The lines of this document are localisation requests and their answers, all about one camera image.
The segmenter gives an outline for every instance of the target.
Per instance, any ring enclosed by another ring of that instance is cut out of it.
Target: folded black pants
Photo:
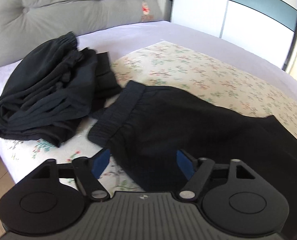
[[[241,159],[287,198],[283,232],[297,232],[297,139],[274,116],[247,117],[177,88],[130,81],[88,138],[147,191],[177,192],[186,183],[178,149],[217,163]]]
[[[46,41],[15,68],[0,96],[0,137],[60,146],[80,118],[121,91],[107,53],[77,50],[70,32]]]

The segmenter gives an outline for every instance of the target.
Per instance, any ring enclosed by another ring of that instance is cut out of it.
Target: black circular pad
[[[85,202],[72,187],[49,179],[20,181],[0,199],[0,219],[21,235],[44,235],[63,230],[82,214]]]
[[[266,207],[266,200],[252,192],[236,193],[229,198],[230,206],[244,214],[256,214]]]
[[[213,188],[202,201],[204,214],[232,235],[258,237],[279,232],[288,216],[286,199],[267,182],[252,179]]]
[[[54,208],[56,203],[57,198],[54,194],[34,192],[24,196],[20,201],[20,206],[30,213],[44,213]]]

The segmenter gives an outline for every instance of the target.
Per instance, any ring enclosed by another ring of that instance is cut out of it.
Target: black sweatpants
[[[107,53],[77,50],[70,32],[46,41],[15,68],[0,96],[0,137],[44,139],[55,146],[72,136],[81,117],[121,91]]]
[[[177,192],[184,186],[178,149],[217,163],[241,159],[287,198],[283,232],[297,233],[297,139],[274,116],[247,117],[177,88],[130,81],[88,138],[109,148],[147,191]]]

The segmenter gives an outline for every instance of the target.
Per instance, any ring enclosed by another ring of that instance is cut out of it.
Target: gray headboard
[[[147,3],[150,13],[143,14]],[[157,0],[0,0],[0,66],[44,41],[114,26],[162,20]]]

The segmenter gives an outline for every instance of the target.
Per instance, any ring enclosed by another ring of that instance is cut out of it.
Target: red embroidered logo
[[[146,2],[142,2],[142,10],[144,15],[148,15],[150,12],[149,6]]]

